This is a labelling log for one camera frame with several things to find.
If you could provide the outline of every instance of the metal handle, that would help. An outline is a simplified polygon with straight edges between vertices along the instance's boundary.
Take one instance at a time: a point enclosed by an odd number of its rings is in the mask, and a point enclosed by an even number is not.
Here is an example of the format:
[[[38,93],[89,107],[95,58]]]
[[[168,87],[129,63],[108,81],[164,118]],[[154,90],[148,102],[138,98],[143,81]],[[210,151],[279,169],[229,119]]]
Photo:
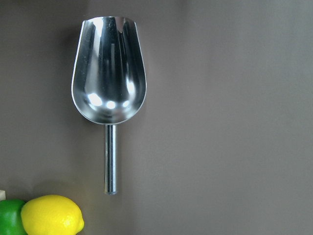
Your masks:
[[[105,159],[105,193],[114,195],[117,193],[116,180],[116,125],[105,125],[104,135],[106,140]]]

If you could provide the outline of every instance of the metal scoop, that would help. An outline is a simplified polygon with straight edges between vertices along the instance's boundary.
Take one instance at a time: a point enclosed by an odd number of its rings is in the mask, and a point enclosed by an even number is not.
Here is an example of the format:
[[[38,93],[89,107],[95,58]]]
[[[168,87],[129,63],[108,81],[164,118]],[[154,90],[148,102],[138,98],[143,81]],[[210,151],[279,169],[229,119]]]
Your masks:
[[[116,125],[133,117],[146,95],[146,75],[134,21],[97,17],[83,22],[72,98],[88,120],[105,125],[105,193],[117,193]]]

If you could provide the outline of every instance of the yellow lemon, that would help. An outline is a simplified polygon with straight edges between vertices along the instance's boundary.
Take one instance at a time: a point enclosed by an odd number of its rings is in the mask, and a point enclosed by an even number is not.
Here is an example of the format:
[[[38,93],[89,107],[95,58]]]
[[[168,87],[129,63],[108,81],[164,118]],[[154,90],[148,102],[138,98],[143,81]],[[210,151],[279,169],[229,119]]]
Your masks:
[[[22,207],[21,217],[28,235],[75,235],[84,227],[79,207],[59,195],[30,200]]]

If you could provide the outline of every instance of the gray wall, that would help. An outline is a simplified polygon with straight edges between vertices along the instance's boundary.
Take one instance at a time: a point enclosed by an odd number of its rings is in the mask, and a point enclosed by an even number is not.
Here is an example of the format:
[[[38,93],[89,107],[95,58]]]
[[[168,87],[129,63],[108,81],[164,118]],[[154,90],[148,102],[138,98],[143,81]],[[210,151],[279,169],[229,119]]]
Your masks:
[[[1,1],[0,189],[61,194],[82,235],[313,233],[313,2]],[[74,107],[81,22],[136,20],[147,99],[119,125],[120,192],[103,193],[103,128]]]

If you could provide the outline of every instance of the ice scoop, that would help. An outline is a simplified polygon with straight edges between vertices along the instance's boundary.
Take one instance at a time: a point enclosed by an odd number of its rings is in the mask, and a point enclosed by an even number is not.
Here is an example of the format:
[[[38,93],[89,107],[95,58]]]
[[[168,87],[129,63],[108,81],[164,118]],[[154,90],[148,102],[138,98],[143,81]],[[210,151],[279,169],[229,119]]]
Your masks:
[[[88,120],[105,125],[105,193],[117,193],[116,125],[133,117],[146,96],[136,23],[125,17],[83,22],[72,78],[72,98]]]

